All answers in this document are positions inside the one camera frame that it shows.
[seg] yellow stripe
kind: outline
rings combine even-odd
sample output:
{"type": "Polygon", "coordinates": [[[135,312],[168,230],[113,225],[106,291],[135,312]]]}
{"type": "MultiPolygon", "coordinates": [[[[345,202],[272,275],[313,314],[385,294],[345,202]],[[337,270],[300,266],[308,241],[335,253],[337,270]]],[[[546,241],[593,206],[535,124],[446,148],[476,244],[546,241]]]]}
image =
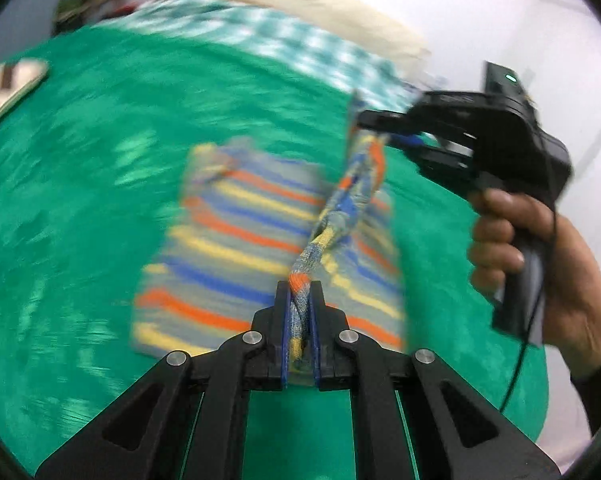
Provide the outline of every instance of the yellow stripe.
{"type": "Polygon", "coordinates": [[[324,254],[320,262],[323,264],[323,267],[325,267],[325,270],[331,274],[331,284],[343,288],[347,293],[347,296],[352,300],[375,308],[394,319],[405,319],[402,312],[399,312],[391,305],[356,290],[349,278],[342,274],[338,274],[338,263],[336,263],[335,258],[331,256],[331,254],[324,254]]]}
{"type": "Polygon", "coordinates": [[[202,144],[197,144],[192,148],[192,152],[194,155],[202,155],[203,153],[209,153],[216,149],[216,144],[214,142],[203,142],[202,144]]]}
{"type": "Polygon", "coordinates": [[[167,267],[165,264],[147,264],[144,267],[145,272],[151,272],[152,274],[166,274],[167,267]]]}
{"type": "Polygon", "coordinates": [[[168,352],[171,350],[184,350],[192,357],[213,351],[213,348],[192,345],[177,337],[163,334],[156,329],[155,323],[136,323],[134,326],[134,335],[139,343],[156,346],[168,352]]]}
{"type": "Polygon", "coordinates": [[[302,357],[302,343],[300,339],[295,337],[290,339],[290,357],[292,358],[292,361],[302,357]]]}
{"type": "Polygon", "coordinates": [[[359,137],[359,144],[362,146],[363,144],[371,144],[371,142],[376,138],[374,134],[362,134],[359,137]]]}
{"type": "Polygon", "coordinates": [[[170,235],[174,238],[182,240],[188,247],[200,251],[201,253],[208,254],[214,258],[221,260],[228,260],[236,264],[250,267],[250,269],[260,270],[261,272],[269,272],[270,274],[276,274],[277,276],[285,276],[290,272],[290,268],[284,264],[277,264],[264,258],[258,258],[257,256],[251,256],[251,254],[236,251],[235,249],[229,249],[222,245],[215,244],[202,238],[196,238],[193,236],[192,231],[183,226],[173,227],[170,231],[170,235]]]}
{"type": "Polygon", "coordinates": [[[228,169],[229,168],[224,164],[216,164],[216,166],[205,166],[200,171],[205,171],[206,173],[222,173],[228,169]]]}
{"type": "Polygon", "coordinates": [[[373,238],[379,245],[384,248],[389,254],[394,254],[395,247],[392,243],[387,239],[387,237],[383,236],[377,229],[374,229],[371,225],[367,224],[367,222],[359,222],[358,225],[360,229],[370,238],[373,238]]]}
{"type": "Polygon", "coordinates": [[[240,186],[236,186],[236,184],[232,184],[231,182],[219,182],[218,184],[216,184],[216,189],[225,194],[242,198],[243,200],[247,200],[247,202],[252,202],[259,206],[268,209],[273,209],[275,211],[280,211],[282,213],[287,213],[288,215],[292,215],[303,220],[314,221],[316,218],[315,213],[303,211],[302,209],[283,204],[282,202],[278,202],[277,200],[265,198],[264,196],[261,196],[259,194],[247,191],[241,188],[240,186]]]}

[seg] blue stripe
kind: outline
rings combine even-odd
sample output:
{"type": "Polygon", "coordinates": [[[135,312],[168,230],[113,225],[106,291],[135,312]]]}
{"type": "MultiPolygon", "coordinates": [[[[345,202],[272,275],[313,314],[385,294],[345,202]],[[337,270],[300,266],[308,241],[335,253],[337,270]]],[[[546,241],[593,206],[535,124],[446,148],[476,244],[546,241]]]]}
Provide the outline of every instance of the blue stripe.
{"type": "Polygon", "coordinates": [[[347,168],[352,167],[354,164],[360,164],[365,161],[367,158],[367,153],[364,152],[356,152],[352,156],[350,156],[349,161],[347,162],[347,168]]]}
{"type": "Polygon", "coordinates": [[[353,200],[349,194],[343,196],[341,201],[333,208],[334,211],[341,211],[345,213],[354,224],[356,219],[358,218],[358,210],[356,209],[356,204],[353,203],[353,200]]]}
{"type": "Polygon", "coordinates": [[[307,163],[306,161],[304,161],[300,158],[277,158],[276,161],[280,162],[281,164],[291,164],[292,166],[294,166],[294,165],[298,166],[299,164],[307,163]]]}
{"type": "Polygon", "coordinates": [[[261,292],[260,290],[255,290],[254,288],[239,285],[238,283],[230,282],[229,280],[219,278],[218,276],[213,276],[208,272],[192,267],[182,258],[163,256],[162,261],[174,275],[185,282],[202,285],[207,290],[234,296],[235,298],[258,303],[263,306],[271,306],[273,304],[273,293],[261,292]]]}
{"type": "Polygon", "coordinates": [[[375,204],[370,203],[365,209],[365,213],[380,222],[383,227],[389,225],[389,218],[387,218],[387,215],[385,215],[385,213],[375,204]]]}
{"type": "Polygon", "coordinates": [[[371,212],[370,209],[372,208],[370,207],[365,210],[369,214],[363,217],[363,221],[367,222],[367,225],[373,229],[389,229],[389,219],[380,211],[371,212]]]}
{"type": "Polygon", "coordinates": [[[356,252],[351,248],[351,237],[350,236],[344,237],[343,240],[341,241],[341,243],[343,243],[345,245],[344,251],[343,251],[344,256],[346,258],[348,258],[349,260],[351,260],[351,262],[356,267],[356,270],[363,278],[367,278],[368,280],[371,280],[372,282],[377,283],[378,285],[386,288],[387,290],[393,292],[394,294],[400,294],[400,292],[401,292],[400,286],[398,286],[392,282],[389,282],[384,277],[382,277],[380,274],[377,274],[376,272],[371,270],[369,267],[363,266],[360,263],[358,254],[356,254],[356,252]]]}
{"type": "Polygon", "coordinates": [[[320,189],[314,186],[308,186],[308,184],[303,184],[302,182],[298,182],[297,180],[292,180],[290,178],[285,178],[280,175],[280,173],[276,173],[275,171],[267,170],[262,166],[254,163],[247,163],[243,166],[245,170],[250,171],[250,173],[256,174],[258,176],[262,176],[263,178],[267,178],[276,184],[282,184],[283,186],[294,187],[296,189],[301,189],[303,191],[307,191],[312,194],[320,195],[320,189]]]}
{"type": "Polygon", "coordinates": [[[276,227],[277,229],[282,229],[283,231],[289,231],[291,233],[304,236],[307,239],[309,239],[309,235],[311,235],[310,230],[304,229],[303,227],[299,227],[290,222],[285,222],[284,220],[274,218],[273,216],[257,212],[253,209],[237,206],[229,200],[222,198],[216,193],[208,191],[203,192],[201,196],[207,204],[211,205],[214,209],[217,209],[218,211],[223,211],[225,213],[237,216],[245,216],[251,220],[260,222],[261,224],[276,227]]]}
{"type": "Polygon", "coordinates": [[[320,341],[318,340],[318,325],[315,320],[315,307],[313,296],[309,296],[309,336],[311,339],[311,364],[314,371],[314,384],[320,383],[320,341]]]}
{"type": "Polygon", "coordinates": [[[290,321],[292,292],[287,289],[285,298],[285,316],[282,321],[282,386],[287,387],[290,370],[290,338],[292,337],[292,322],[290,321]]]}

